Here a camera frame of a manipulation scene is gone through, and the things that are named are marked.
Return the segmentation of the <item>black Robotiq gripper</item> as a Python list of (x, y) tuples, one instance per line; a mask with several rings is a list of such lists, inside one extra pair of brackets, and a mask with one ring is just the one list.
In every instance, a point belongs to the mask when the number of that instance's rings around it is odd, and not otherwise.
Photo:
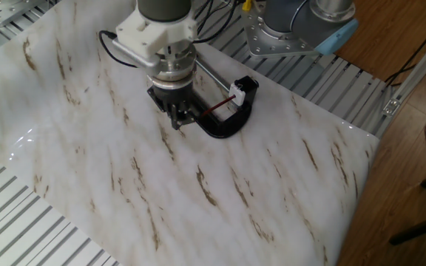
[(157, 107), (167, 113), (175, 130), (183, 125), (196, 123), (200, 117), (200, 105), (193, 101), (192, 81), (167, 89), (153, 84), (147, 93)]

